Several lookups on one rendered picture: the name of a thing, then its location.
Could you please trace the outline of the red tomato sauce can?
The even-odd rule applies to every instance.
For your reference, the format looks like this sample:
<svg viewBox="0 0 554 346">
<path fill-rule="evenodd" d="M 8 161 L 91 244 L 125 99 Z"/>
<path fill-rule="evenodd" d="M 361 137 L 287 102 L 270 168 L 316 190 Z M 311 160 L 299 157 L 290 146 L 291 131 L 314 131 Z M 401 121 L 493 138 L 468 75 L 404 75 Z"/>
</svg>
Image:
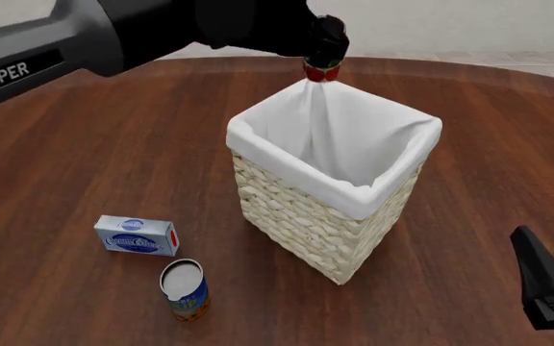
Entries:
<svg viewBox="0 0 554 346">
<path fill-rule="evenodd" d="M 307 58 L 303 59 L 303 71 L 308 80 L 314 83 L 327 83 L 335 81 L 340 73 L 342 60 L 333 60 L 326 67 L 312 65 Z"/>
</svg>

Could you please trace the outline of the blue cream cheese box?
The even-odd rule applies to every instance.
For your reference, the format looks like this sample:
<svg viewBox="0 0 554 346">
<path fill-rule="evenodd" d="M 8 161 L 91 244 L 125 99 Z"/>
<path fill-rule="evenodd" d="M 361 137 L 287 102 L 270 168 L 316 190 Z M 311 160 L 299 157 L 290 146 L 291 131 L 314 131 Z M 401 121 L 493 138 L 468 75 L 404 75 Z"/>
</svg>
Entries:
<svg viewBox="0 0 554 346">
<path fill-rule="evenodd" d="M 109 251 L 174 257 L 180 246 L 171 221 L 101 215 L 93 228 Z"/>
</svg>

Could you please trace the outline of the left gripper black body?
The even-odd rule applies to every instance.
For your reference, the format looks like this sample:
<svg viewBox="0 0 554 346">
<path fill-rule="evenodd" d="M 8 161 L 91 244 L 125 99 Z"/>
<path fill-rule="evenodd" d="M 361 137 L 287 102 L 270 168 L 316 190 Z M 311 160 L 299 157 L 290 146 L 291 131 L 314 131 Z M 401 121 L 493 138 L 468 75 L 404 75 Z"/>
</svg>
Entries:
<svg viewBox="0 0 554 346">
<path fill-rule="evenodd" d="M 311 54 L 307 63 L 312 67 L 336 67 L 346 55 L 350 41 L 345 24 L 332 15 L 319 16 L 312 30 Z"/>
</svg>

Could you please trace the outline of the woven basket with white liner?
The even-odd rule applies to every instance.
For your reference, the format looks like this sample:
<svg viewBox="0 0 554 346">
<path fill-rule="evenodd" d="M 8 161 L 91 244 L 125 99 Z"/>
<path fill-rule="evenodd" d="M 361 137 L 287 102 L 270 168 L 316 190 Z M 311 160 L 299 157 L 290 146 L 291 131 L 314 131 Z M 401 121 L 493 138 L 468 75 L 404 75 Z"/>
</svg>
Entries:
<svg viewBox="0 0 554 346">
<path fill-rule="evenodd" d="M 423 111 L 301 80 L 228 123 L 242 214 L 345 284 L 400 217 L 441 130 Z"/>
</svg>

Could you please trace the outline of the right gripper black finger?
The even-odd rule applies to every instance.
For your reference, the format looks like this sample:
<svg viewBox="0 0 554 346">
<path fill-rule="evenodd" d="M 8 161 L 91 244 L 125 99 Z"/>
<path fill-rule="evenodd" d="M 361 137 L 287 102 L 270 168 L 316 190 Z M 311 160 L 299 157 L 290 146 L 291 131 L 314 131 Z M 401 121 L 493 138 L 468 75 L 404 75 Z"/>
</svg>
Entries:
<svg viewBox="0 0 554 346">
<path fill-rule="evenodd" d="M 510 235 L 521 279 L 521 299 L 554 297 L 554 256 L 526 225 Z"/>
</svg>

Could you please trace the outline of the blue orange soup can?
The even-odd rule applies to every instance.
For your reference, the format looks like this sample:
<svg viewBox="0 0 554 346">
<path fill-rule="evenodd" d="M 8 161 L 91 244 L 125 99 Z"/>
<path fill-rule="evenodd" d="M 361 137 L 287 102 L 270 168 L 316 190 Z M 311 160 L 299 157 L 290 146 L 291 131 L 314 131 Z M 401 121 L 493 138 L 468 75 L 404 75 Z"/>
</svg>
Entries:
<svg viewBox="0 0 554 346">
<path fill-rule="evenodd" d="M 193 321 L 207 312 L 210 293 L 198 261 L 177 259 L 168 264 L 161 273 L 159 285 L 172 313 L 180 321 Z"/>
</svg>

